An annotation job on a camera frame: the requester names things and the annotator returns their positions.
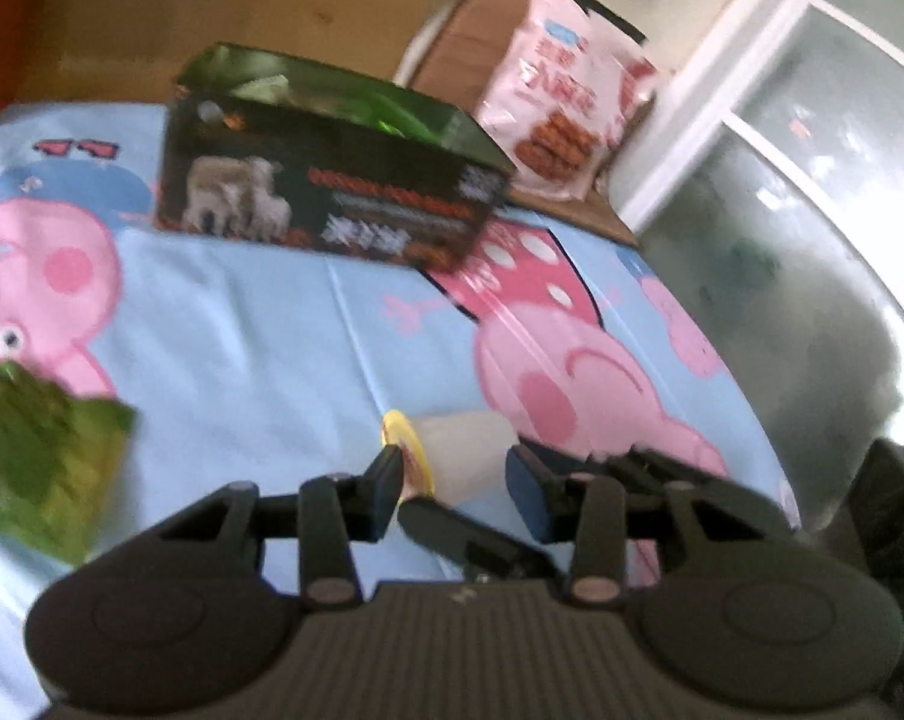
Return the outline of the yellow peanut snack bag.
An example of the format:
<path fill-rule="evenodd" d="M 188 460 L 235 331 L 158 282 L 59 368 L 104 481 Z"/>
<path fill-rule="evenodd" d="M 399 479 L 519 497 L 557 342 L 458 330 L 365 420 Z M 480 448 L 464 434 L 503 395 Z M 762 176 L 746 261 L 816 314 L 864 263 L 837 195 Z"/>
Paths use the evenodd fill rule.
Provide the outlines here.
<path fill-rule="evenodd" d="M 387 411 L 381 439 L 402 452 L 400 500 L 424 496 L 452 507 L 504 488 L 507 452 L 519 444 L 516 429 L 499 411 L 420 418 Z"/>

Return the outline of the green snack packet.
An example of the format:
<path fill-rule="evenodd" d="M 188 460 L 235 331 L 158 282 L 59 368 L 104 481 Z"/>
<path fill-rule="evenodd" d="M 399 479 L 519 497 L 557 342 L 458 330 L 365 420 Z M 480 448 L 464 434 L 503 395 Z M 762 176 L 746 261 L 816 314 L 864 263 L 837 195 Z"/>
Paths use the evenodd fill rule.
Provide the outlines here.
<path fill-rule="evenodd" d="M 331 86 L 292 83 L 286 75 L 265 76 L 242 83 L 232 96 L 251 103 L 305 110 L 328 119 L 374 128 L 395 137 L 431 142 L 432 133 L 420 119 L 379 93 L 353 93 Z"/>
<path fill-rule="evenodd" d="M 99 533 L 138 415 L 0 364 L 0 533 L 79 566 Z"/>

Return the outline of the cartoon pig bedsheet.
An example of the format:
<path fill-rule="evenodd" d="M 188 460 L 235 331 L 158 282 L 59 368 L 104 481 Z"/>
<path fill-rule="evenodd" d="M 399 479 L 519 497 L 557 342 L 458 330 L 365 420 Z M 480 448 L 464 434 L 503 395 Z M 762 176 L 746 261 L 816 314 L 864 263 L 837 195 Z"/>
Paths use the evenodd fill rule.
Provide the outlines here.
<path fill-rule="evenodd" d="M 651 445 L 792 509 L 760 421 L 647 263 L 506 213 L 455 277 L 152 227 L 164 112 L 0 121 L 0 364 L 138 419 L 89 554 L 236 479 L 356 473 L 387 411 L 496 410 L 585 455 Z M 22 640 L 61 561 L 0 533 L 0 718 L 45 695 Z"/>

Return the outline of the black cardboard box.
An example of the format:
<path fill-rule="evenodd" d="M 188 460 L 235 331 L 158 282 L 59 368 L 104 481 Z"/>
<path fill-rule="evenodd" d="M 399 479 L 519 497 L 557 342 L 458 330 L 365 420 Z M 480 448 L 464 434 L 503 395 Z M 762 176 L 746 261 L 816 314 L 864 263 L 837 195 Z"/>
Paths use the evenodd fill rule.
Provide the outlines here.
<path fill-rule="evenodd" d="M 232 96 L 242 83 L 379 93 L 403 88 L 263 49 L 214 44 L 178 73 L 155 226 L 226 241 L 449 271 L 506 200 L 516 168 L 472 115 L 427 124 L 431 142 Z"/>

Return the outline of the pink twisted snack bag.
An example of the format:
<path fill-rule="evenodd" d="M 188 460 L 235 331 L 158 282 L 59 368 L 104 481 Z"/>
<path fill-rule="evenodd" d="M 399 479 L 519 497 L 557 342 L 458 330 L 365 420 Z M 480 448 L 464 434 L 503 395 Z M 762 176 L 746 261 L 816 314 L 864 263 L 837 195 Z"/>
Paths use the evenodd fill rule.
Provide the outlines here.
<path fill-rule="evenodd" d="M 512 187 L 580 200 L 657 85 L 623 29 L 574 0 L 528 0 L 475 119 L 516 165 Z"/>

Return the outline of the wooden headboard panel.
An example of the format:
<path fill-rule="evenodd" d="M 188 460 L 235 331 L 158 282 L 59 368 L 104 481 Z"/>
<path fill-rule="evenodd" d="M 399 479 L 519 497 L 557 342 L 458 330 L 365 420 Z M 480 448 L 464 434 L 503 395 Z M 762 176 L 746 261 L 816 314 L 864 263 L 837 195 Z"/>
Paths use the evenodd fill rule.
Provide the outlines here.
<path fill-rule="evenodd" d="M 177 71 L 234 43 L 388 78 L 441 0 L 38 0 L 24 101 L 166 101 Z"/>

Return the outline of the white window frame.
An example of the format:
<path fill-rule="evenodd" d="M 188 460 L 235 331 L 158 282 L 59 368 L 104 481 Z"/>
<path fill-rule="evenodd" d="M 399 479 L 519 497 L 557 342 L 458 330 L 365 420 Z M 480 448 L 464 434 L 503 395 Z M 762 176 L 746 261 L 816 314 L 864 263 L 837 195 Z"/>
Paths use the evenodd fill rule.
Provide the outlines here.
<path fill-rule="evenodd" d="M 657 218 L 683 179 L 725 128 L 758 149 L 804 192 L 831 224 L 866 257 L 904 312 L 904 266 L 869 239 L 867 227 L 800 171 L 784 151 L 743 121 L 735 108 L 773 70 L 800 21 L 815 11 L 904 73 L 904 0 L 879 0 L 854 11 L 839 0 L 732 0 L 695 54 L 658 95 L 641 132 L 621 151 L 610 179 L 610 200 L 631 231 Z"/>

